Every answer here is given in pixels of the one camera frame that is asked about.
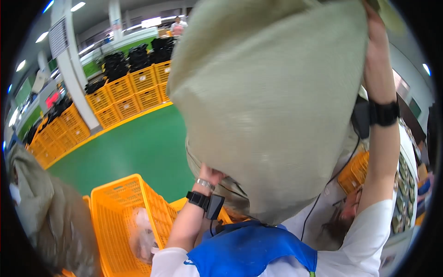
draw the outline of hand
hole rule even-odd
[[[368,16],[368,50],[364,68],[364,79],[368,96],[379,104],[396,101],[394,76],[389,60],[389,41],[385,25],[380,16],[366,1],[363,1]]]
[[[226,177],[226,174],[221,173],[218,170],[208,167],[205,163],[202,163],[200,168],[200,174],[198,175],[200,179],[206,180],[214,186]]]

